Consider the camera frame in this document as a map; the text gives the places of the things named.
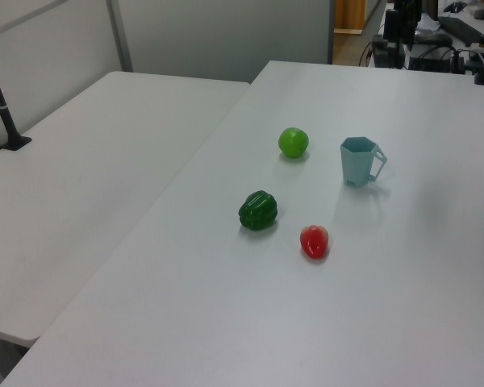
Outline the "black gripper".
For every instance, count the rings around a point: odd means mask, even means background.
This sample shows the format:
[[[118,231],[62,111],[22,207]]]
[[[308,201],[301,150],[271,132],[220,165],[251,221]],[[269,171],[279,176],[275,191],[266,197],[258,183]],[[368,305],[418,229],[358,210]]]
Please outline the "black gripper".
[[[398,42],[398,18],[404,24],[404,44],[412,45],[415,39],[416,23],[422,14],[422,0],[394,0],[394,9],[387,10],[384,24],[384,40],[388,44]]]

